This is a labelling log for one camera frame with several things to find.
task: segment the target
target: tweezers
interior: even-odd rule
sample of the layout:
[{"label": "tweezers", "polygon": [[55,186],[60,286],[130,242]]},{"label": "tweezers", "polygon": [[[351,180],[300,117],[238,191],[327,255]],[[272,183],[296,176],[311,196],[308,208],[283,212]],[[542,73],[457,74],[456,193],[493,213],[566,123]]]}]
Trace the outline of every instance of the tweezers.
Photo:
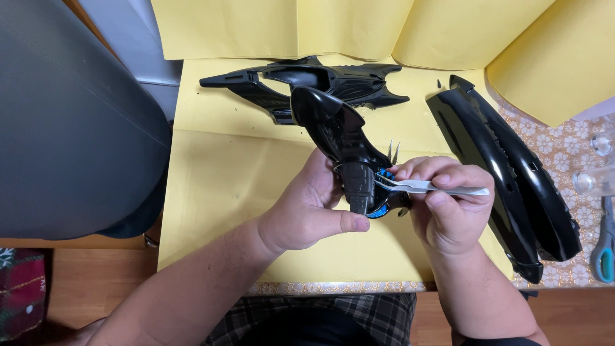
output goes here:
[{"label": "tweezers", "polygon": [[429,191],[444,191],[449,195],[489,196],[489,189],[487,189],[486,187],[456,187],[449,190],[444,190],[435,187],[435,185],[431,182],[426,182],[423,180],[408,179],[396,182],[394,180],[387,179],[386,177],[377,173],[376,176],[390,185],[379,182],[374,179],[376,184],[390,191],[405,191],[407,193],[427,193]]}]

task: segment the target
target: wooden floor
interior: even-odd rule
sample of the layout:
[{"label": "wooden floor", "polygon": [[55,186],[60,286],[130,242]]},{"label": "wooden floor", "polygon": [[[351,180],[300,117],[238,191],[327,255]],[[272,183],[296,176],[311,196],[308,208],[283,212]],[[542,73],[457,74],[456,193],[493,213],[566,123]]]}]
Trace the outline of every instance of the wooden floor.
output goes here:
[{"label": "wooden floor", "polygon": [[[156,263],[156,249],[56,250],[48,320],[78,329],[108,315]],[[615,289],[541,291],[530,305],[553,346],[615,345]],[[414,346],[450,345],[436,292],[418,294],[410,339]]]}]

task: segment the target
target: clear plastic part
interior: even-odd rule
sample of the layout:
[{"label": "clear plastic part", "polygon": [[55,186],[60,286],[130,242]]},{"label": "clear plastic part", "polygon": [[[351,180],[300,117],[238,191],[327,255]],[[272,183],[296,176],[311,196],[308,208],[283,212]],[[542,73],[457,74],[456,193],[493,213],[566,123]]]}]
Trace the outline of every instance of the clear plastic part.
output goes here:
[{"label": "clear plastic part", "polygon": [[593,135],[590,144],[593,151],[600,156],[611,154],[615,146],[615,129]]},{"label": "clear plastic part", "polygon": [[615,195],[615,164],[574,173],[573,187],[582,195]]}]

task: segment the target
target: hand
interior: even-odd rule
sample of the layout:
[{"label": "hand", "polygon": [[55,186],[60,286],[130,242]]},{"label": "hand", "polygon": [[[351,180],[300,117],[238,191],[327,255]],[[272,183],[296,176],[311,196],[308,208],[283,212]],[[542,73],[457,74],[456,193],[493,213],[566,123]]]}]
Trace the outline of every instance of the hand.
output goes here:
[{"label": "hand", "polygon": [[273,207],[258,218],[263,243],[281,254],[306,249],[338,233],[369,230],[364,215],[331,210],[342,195],[333,163],[316,148]]},{"label": "hand", "polygon": [[431,180],[439,188],[487,187],[489,196],[450,196],[442,191],[411,193],[416,234],[442,254],[466,253],[478,243],[493,205],[493,177],[482,168],[446,156],[413,158],[389,168],[395,180]]}]

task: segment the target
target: yellow paper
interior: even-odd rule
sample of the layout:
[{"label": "yellow paper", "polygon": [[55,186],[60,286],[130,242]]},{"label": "yellow paper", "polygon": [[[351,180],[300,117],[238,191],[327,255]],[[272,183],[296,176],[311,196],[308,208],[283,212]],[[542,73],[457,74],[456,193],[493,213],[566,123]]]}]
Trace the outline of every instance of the yellow paper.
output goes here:
[{"label": "yellow paper", "polygon": [[558,0],[488,67],[506,100],[555,127],[615,95],[615,1]]},{"label": "yellow paper", "polygon": [[416,0],[392,55],[409,66],[484,68],[554,1]]},{"label": "yellow paper", "polygon": [[[319,57],[325,65],[361,64],[342,55]],[[265,65],[270,60],[186,60],[180,83],[171,153],[159,268],[166,267],[234,226],[267,210],[315,147],[305,129],[274,125],[268,113],[227,89],[201,88],[199,79]],[[390,57],[383,63],[393,63]],[[484,70],[459,71],[495,107]],[[364,132],[380,150],[401,141],[399,160],[451,155],[425,99],[442,91],[450,72],[403,68],[386,78],[391,92],[410,96],[399,105],[369,110]],[[263,81],[290,94],[288,85]],[[343,201],[338,208],[348,210]],[[512,267],[491,231],[483,247],[509,277]],[[373,220],[367,233],[348,233],[289,251],[261,278],[268,282],[429,281],[429,263],[411,229],[395,212]]]},{"label": "yellow paper", "polygon": [[[315,145],[175,129],[159,269],[271,207]],[[424,153],[401,151],[406,161]],[[342,201],[338,209],[348,210]],[[480,239],[508,276],[512,267],[488,228]],[[261,282],[433,281],[409,216],[371,221],[366,233],[345,233],[288,251]]]},{"label": "yellow paper", "polygon": [[387,57],[412,0],[152,0],[166,59]]},{"label": "yellow paper", "polygon": [[[319,57],[324,65],[361,65],[363,62],[339,54]],[[312,142],[308,133],[297,126],[275,126],[269,113],[239,97],[227,88],[202,88],[199,79],[253,66],[262,66],[271,60],[257,59],[199,59],[184,62],[180,93],[177,100],[175,129],[207,131],[284,140]],[[379,63],[395,63],[388,57]],[[402,148],[433,153],[450,153],[429,107],[427,95],[436,94],[437,81],[448,86],[451,73],[456,73],[477,85],[476,90],[497,109],[485,88],[484,70],[434,71],[420,68],[402,68],[386,77],[387,88],[397,95],[407,95],[409,102],[377,110],[357,108],[365,117],[363,128],[370,142],[387,146],[391,139],[401,141]],[[276,91],[290,95],[288,84],[260,78]]]}]

